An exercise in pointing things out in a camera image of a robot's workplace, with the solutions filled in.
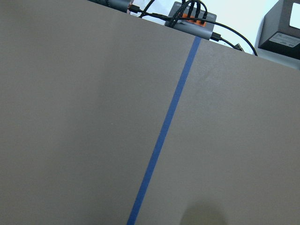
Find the grey USB hub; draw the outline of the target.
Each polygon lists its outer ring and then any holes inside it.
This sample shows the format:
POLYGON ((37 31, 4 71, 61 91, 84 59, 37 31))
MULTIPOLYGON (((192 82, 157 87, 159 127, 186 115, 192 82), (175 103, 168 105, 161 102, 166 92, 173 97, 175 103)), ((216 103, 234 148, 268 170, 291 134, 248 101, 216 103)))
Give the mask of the grey USB hub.
MULTIPOLYGON (((169 17, 172 17, 175 12, 181 7, 180 2, 174 2, 170 12, 169 12, 169 17)), ((189 11, 190 6, 187 6, 187 8, 183 12, 183 18, 187 18, 188 16, 188 11, 189 11)), ((191 18, 195 17, 195 12, 196 12, 196 6, 194 7, 192 13, 191 13, 191 18)), ((205 10, 200 11, 199 18, 202 19, 203 15, 205 13, 205 10)), ((213 14, 211 12, 208 12, 206 19, 208 21, 213 21, 216 22, 217 15, 213 14)), ((213 29, 214 29, 214 24, 212 23, 201 23, 201 21, 192 21, 192 20, 178 20, 177 23, 174 25, 173 29, 179 30, 194 36, 198 36, 202 39, 209 40, 212 36, 213 29)))

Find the black box with label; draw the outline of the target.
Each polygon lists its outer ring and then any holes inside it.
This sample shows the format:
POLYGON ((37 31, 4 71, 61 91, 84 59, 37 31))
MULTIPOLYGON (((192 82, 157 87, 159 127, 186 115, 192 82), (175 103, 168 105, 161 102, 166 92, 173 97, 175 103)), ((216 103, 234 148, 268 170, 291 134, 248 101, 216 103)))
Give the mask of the black box with label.
POLYGON ((300 2, 279 0, 264 16, 258 47, 300 58, 300 2))

